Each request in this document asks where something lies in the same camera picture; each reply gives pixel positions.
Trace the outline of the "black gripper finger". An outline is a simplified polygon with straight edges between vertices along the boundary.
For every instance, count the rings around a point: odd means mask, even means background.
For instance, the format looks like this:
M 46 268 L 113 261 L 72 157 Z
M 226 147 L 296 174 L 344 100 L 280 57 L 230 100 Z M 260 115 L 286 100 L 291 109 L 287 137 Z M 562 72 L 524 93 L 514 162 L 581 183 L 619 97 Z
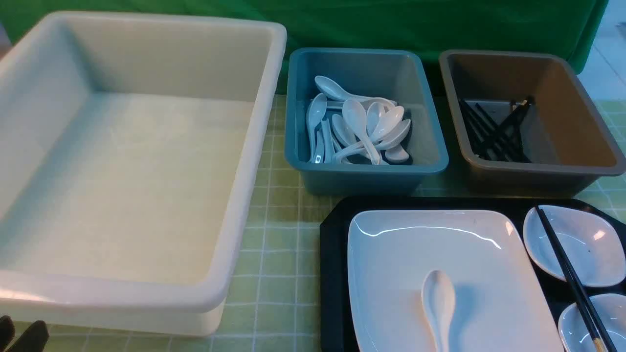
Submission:
M 13 319 L 4 315 L 0 318 L 0 352 L 4 352 L 13 341 L 15 336 L 15 327 Z

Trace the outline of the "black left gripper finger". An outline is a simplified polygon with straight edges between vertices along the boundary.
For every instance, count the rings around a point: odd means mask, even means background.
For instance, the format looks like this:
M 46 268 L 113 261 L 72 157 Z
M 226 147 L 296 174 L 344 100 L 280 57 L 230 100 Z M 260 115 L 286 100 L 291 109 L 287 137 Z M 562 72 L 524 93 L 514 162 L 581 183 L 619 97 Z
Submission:
M 8 348 L 7 352 L 43 352 L 49 337 L 47 324 L 42 320 L 35 321 Z

